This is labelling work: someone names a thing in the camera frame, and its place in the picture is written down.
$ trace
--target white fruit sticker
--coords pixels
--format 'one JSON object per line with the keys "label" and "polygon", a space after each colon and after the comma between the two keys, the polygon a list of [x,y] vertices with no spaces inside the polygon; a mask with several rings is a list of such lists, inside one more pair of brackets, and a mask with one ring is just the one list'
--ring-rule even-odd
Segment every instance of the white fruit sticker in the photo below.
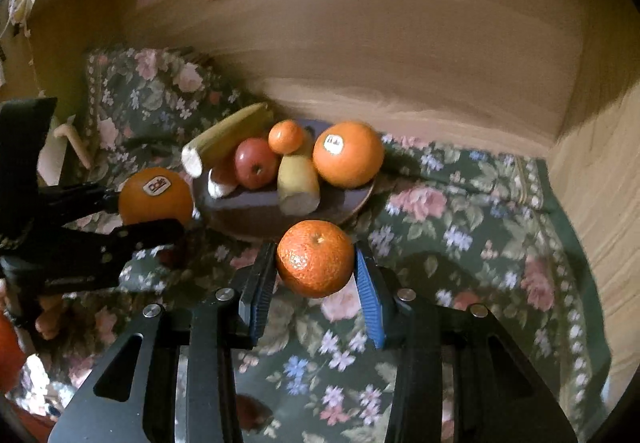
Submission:
{"label": "white fruit sticker", "polygon": [[337,134],[330,134],[324,139],[324,149],[331,154],[339,154],[340,152],[342,152],[342,147],[344,147],[342,136],[338,136]]}
{"label": "white fruit sticker", "polygon": [[156,176],[151,181],[149,181],[142,189],[145,191],[145,194],[156,197],[162,194],[167,188],[171,186],[171,181],[169,181],[164,176]]}

